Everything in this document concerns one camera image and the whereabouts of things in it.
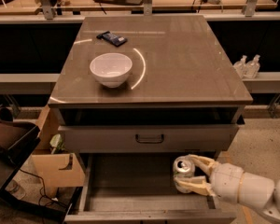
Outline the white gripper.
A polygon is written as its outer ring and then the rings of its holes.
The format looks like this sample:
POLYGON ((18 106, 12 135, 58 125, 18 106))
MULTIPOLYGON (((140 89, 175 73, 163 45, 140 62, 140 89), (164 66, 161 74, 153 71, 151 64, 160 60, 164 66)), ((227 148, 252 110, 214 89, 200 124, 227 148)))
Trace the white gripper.
POLYGON ((238 203, 238 191, 244 170, 230 163, 219 164, 214 159, 189 154, 186 158, 195 167, 210 175, 210 183, 205 176, 175 177, 175 187, 182 193, 197 193, 202 196, 218 196, 226 203, 238 203))

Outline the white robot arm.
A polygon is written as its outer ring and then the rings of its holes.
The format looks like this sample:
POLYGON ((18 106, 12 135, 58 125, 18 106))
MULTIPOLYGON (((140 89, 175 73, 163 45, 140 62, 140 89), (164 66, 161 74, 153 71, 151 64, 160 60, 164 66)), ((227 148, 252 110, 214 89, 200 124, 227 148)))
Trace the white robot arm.
POLYGON ((175 159, 173 180, 182 193, 216 196, 222 202, 246 206, 272 224, 280 224, 280 179, 274 182, 230 163, 188 154, 175 159))

